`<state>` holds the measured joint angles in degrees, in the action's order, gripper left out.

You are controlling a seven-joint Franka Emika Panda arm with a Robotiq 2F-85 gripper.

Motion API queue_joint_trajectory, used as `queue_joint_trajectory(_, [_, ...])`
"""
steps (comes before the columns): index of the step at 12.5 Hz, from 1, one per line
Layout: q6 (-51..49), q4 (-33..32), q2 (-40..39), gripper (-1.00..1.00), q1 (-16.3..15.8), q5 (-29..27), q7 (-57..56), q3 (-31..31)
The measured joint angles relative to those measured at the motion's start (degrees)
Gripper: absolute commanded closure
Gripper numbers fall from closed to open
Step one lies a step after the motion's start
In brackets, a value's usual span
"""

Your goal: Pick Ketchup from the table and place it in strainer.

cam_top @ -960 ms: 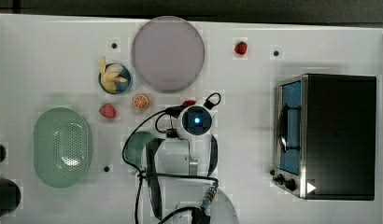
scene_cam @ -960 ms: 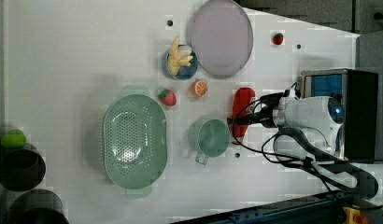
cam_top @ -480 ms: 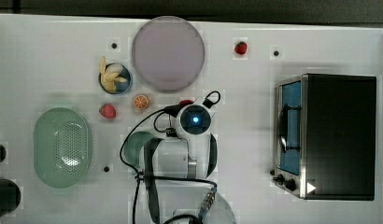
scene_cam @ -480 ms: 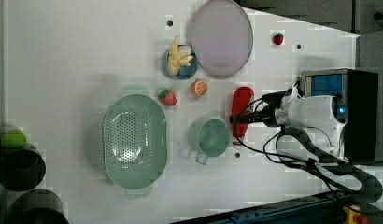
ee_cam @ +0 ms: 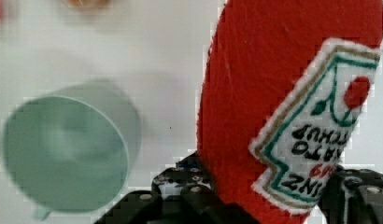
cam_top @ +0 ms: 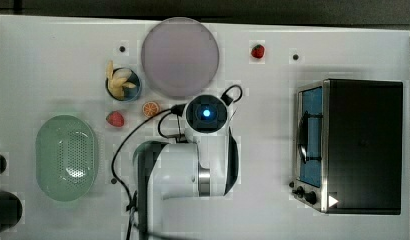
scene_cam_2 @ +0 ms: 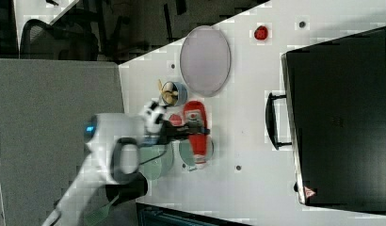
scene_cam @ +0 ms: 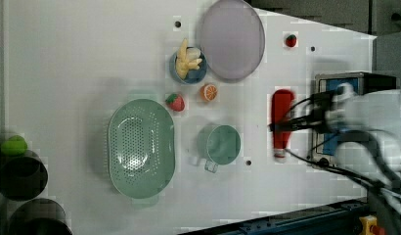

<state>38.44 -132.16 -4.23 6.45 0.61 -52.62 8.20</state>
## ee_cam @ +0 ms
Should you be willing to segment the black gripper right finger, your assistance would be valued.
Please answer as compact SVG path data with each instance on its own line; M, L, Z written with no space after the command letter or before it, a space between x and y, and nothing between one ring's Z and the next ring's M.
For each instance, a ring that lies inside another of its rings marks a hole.
M319 209L327 224L383 224L383 174L338 166Z

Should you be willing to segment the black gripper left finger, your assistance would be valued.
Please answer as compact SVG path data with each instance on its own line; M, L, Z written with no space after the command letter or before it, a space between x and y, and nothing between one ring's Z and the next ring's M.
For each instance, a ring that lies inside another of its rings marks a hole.
M212 189L210 175L197 154L192 153L178 161L175 167L167 168L156 175L152 180L151 189L165 200L169 196L178 196L185 187L196 185Z

